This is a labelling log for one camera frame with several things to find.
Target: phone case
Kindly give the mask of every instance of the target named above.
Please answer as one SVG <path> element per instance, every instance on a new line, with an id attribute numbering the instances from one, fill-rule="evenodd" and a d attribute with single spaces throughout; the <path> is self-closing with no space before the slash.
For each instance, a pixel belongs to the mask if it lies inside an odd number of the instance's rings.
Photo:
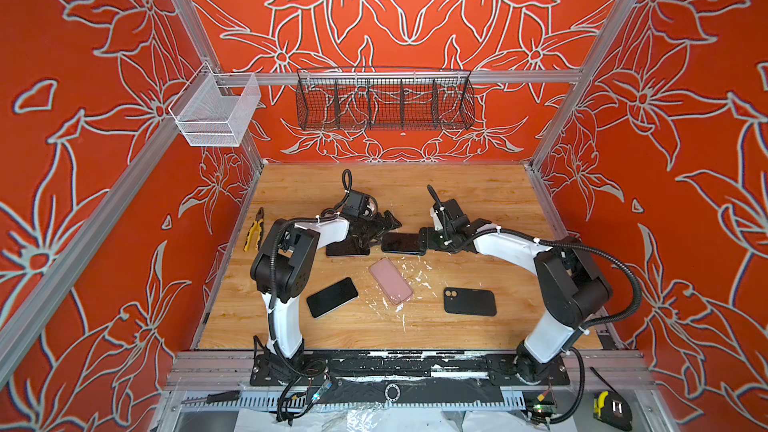
<path id="1" fill-rule="evenodd" d="M 413 297 L 413 289 L 388 258 L 383 258 L 371 265 L 370 271 L 384 291 L 384 295 L 394 305 L 400 305 Z"/>
<path id="2" fill-rule="evenodd" d="M 442 292 L 442 302 L 449 314 L 496 315 L 496 299 L 491 291 L 446 287 Z"/>

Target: wire basket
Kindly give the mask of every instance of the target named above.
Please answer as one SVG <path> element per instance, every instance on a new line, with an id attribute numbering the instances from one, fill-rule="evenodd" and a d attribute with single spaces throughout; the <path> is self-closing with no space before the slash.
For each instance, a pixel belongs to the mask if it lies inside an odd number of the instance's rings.
<path id="1" fill-rule="evenodd" d="M 466 130 L 475 123 L 469 73 L 300 69 L 296 118 L 302 130 Z"/>
<path id="2" fill-rule="evenodd" d="M 204 63 L 169 107 L 191 146 L 238 146 L 259 105 L 261 89 L 253 73 L 247 74 L 239 96 L 218 85 L 216 78 L 222 75 Z"/>

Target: metal ring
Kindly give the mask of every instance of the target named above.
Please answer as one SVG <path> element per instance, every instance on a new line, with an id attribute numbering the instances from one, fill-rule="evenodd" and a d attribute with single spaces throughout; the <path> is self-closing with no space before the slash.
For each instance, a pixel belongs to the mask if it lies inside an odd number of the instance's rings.
<path id="1" fill-rule="evenodd" d="M 395 388 L 397 390 L 397 395 L 393 399 L 389 397 L 390 388 Z M 397 384 L 387 385 L 386 389 L 384 389 L 384 398 L 386 399 L 387 402 L 397 402 L 397 400 L 400 398 L 400 387 L 398 387 Z"/>

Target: pink phone case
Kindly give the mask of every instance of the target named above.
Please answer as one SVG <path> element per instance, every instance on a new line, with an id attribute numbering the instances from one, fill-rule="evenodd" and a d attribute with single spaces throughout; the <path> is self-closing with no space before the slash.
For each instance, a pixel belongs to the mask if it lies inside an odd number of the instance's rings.
<path id="1" fill-rule="evenodd" d="M 383 258 L 371 265 L 370 271 L 384 291 L 384 295 L 394 305 L 400 305 L 413 297 L 413 289 L 388 258 Z"/>

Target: white mesh basket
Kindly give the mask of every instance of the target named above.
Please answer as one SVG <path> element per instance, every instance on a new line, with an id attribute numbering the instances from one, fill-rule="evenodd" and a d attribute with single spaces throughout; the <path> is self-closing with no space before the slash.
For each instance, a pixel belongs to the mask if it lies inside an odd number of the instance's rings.
<path id="1" fill-rule="evenodd" d="M 203 64 L 169 107 L 191 146 L 238 146 L 261 100 L 253 73 L 239 96 L 225 95 L 228 89 L 216 84 L 218 75 Z"/>

